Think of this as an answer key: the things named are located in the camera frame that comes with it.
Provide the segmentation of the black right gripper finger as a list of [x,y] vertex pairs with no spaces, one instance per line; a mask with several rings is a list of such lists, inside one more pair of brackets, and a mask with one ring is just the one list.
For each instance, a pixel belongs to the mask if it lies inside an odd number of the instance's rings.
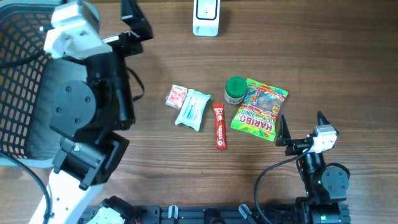
[[339,135],[338,130],[333,125],[330,124],[330,122],[325,118],[325,116],[321,111],[317,113],[317,120],[318,120],[318,126],[317,126],[318,135],[326,133]]
[[292,143],[290,132],[287,126],[285,116],[281,115],[280,129],[277,135],[277,140],[275,142],[276,146],[288,146]]

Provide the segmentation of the Haribo gummy candy bag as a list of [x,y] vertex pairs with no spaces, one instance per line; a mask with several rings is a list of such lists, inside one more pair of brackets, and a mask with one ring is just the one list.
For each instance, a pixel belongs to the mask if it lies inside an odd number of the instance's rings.
[[232,119],[231,128],[272,142],[279,111],[289,92],[250,78],[246,84],[246,96]]

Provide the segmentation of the red package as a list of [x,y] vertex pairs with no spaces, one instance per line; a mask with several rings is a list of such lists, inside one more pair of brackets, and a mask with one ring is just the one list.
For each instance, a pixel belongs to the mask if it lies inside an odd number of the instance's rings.
[[218,150],[227,150],[226,143],[226,128],[224,118],[224,104],[214,103],[213,111],[215,114],[215,125],[216,125],[216,148]]

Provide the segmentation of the green lid jar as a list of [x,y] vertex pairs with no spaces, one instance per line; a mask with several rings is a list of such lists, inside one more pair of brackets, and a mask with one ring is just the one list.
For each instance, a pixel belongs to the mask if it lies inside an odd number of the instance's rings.
[[225,86],[224,98],[232,105],[240,104],[246,96],[248,86],[243,77],[231,77]]

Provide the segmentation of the red white tissue pack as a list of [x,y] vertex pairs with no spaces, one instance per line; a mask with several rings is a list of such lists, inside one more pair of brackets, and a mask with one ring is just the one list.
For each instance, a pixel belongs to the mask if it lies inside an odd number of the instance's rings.
[[183,86],[172,85],[169,94],[165,99],[165,104],[177,110],[182,108],[188,89]]

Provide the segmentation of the mint green wipes pack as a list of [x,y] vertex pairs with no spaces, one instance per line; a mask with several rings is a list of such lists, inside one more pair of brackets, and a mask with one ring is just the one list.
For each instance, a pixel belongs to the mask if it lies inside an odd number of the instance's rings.
[[175,120],[175,125],[184,124],[199,131],[203,113],[211,95],[188,89],[187,96]]

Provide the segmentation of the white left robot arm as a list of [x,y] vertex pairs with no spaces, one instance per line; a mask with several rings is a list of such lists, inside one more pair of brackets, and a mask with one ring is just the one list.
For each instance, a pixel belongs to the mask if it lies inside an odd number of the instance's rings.
[[46,30],[45,52],[86,68],[84,80],[68,80],[56,90],[50,128],[60,149],[32,223],[76,223],[119,165],[129,141],[120,135],[136,120],[126,58],[141,54],[152,27],[136,1],[121,3],[129,30],[102,38],[100,15],[86,1],[57,6]]

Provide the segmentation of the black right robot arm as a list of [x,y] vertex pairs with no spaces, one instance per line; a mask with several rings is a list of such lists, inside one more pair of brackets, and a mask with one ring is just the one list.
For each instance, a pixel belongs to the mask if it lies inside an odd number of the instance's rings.
[[347,224],[351,222],[347,199],[350,171],[332,162],[323,153],[333,149],[339,136],[337,129],[317,113],[318,125],[302,139],[292,139],[285,117],[281,117],[276,146],[285,146],[286,156],[298,156],[296,166],[304,183],[306,197],[295,200],[297,221],[311,224]]

